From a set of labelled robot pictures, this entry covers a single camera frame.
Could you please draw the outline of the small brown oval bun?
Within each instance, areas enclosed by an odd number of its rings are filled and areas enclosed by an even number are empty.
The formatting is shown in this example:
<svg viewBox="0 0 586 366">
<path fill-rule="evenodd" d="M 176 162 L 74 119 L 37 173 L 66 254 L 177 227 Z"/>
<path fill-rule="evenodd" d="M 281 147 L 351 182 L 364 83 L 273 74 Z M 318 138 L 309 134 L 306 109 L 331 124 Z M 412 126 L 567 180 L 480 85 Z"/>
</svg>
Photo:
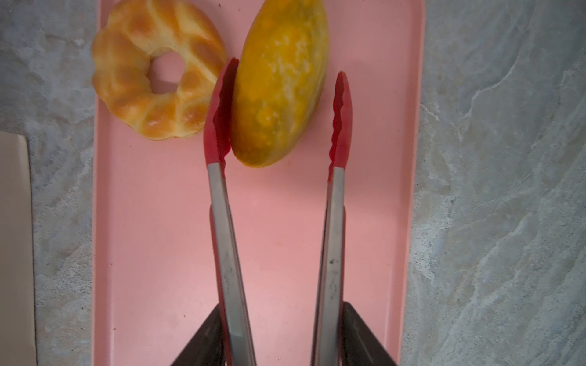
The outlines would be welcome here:
<svg viewBox="0 0 586 366">
<path fill-rule="evenodd" d="M 329 58 L 322 1 L 265 1 L 247 38 L 233 91 L 231 146 L 241 163 L 283 159 L 317 111 Z"/>
</svg>

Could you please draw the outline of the blue checkered paper bag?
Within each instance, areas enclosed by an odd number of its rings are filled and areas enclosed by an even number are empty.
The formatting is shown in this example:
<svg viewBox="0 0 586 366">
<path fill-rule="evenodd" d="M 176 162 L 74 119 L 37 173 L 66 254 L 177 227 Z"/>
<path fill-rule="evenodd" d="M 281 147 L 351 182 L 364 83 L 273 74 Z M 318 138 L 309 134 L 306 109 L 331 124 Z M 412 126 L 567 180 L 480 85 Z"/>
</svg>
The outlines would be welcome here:
<svg viewBox="0 0 586 366">
<path fill-rule="evenodd" d="M 1 364 L 37 364 L 27 140 L 6 132 L 1 133 Z"/>
</svg>

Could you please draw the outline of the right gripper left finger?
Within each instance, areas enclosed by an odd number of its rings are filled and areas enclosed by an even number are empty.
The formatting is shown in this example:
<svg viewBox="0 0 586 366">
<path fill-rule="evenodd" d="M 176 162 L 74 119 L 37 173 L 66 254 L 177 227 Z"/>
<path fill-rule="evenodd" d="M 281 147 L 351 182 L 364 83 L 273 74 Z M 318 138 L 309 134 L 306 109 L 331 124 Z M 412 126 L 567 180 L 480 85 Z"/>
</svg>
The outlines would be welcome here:
<svg viewBox="0 0 586 366">
<path fill-rule="evenodd" d="M 180 352 L 172 366 L 223 365 L 226 365 L 226 359 L 221 311 L 218 304 Z"/>
</svg>

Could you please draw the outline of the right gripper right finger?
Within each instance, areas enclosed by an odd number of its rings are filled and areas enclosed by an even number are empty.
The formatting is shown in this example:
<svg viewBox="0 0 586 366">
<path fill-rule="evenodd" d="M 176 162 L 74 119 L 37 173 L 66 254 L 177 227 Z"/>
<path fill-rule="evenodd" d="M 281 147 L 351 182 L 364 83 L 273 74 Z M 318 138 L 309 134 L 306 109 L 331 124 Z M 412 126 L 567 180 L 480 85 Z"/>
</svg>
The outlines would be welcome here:
<svg viewBox="0 0 586 366">
<path fill-rule="evenodd" d="M 397 366 L 349 302 L 343 303 L 341 326 L 343 366 Z"/>
</svg>

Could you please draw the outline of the twisted yellow pretzel bread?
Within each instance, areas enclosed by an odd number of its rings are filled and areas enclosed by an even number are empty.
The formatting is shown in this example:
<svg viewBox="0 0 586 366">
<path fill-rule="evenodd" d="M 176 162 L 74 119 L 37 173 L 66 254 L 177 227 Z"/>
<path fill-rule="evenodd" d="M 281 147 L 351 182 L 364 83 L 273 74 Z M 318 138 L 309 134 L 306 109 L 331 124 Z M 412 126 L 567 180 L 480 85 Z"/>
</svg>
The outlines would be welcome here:
<svg viewBox="0 0 586 366">
<path fill-rule="evenodd" d="M 185 70 L 173 92 L 156 94 L 153 58 L 176 52 Z M 120 1 L 92 43 L 96 94 L 122 122 L 150 140 L 203 130 L 210 100 L 227 62 L 212 20 L 188 1 Z"/>
</svg>

